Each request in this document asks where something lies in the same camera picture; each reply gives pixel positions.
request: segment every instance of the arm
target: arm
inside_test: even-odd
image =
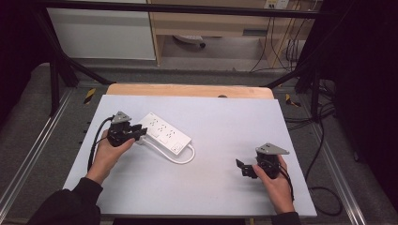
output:
[[[96,202],[102,192],[101,184],[121,155],[134,143],[134,139],[130,139],[118,147],[112,147],[106,139],[107,135],[108,130],[105,130],[93,165],[76,188],[72,191],[68,189],[56,191],[29,219],[27,225],[100,224],[100,209],[96,206]]]
[[[278,156],[281,166],[287,170],[287,165],[281,156]],[[272,217],[272,224],[301,224],[299,214],[296,212],[290,195],[290,186],[287,180],[279,174],[277,178],[271,179],[258,165],[253,165],[257,176],[266,188],[269,198],[274,205],[277,216]]]

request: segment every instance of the person's left hand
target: person's left hand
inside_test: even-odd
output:
[[[114,167],[123,153],[129,150],[132,144],[135,142],[134,139],[130,139],[118,147],[113,147],[106,138],[107,136],[108,129],[102,132],[102,140],[99,142],[93,165],[85,176],[86,178],[93,180],[100,185],[105,178],[108,177],[111,169]]]

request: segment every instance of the white table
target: white table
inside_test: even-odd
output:
[[[122,111],[135,124],[153,112],[192,138],[194,160],[177,165],[147,145],[134,144],[103,183],[103,215],[161,218],[256,218],[274,214],[259,179],[243,177],[238,158],[255,163],[255,147],[270,142],[283,156],[301,217],[315,217],[314,204],[277,100],[258,98],[103,96],[64,188],[85,176],[100,123]],[[179,160],[191,155],[184,149]]]

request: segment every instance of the power strip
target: power strip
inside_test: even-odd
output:
[[[147,128],[146,136],[178,155],[190,142],[191,138],[162,120],[153,112],[144,117],[139,124]]]

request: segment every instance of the black sleeve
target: black sleeve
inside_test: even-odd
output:
[[[279,214],[271,217],[272,225],[300,225],[299,214],[297,212]]]
[[[98,225],[100,209],[96,206],[102,187],[96,182],[82,178],[73,191],[58,190],[52,194],[27,225]]]

